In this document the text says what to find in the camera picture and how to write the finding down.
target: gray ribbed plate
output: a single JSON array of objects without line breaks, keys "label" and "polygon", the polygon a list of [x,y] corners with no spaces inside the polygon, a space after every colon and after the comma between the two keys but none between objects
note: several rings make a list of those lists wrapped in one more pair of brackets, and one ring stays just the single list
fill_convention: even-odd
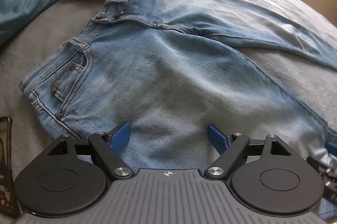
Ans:
[{"label": "gray ribbed plate", "polygon": [[270,217],[239,203],[221,181],[207,180],[198,170],[141,169],[115,181],[93,207],[64,218],[25,213],[15,224],[321,224],[313,212]]}]

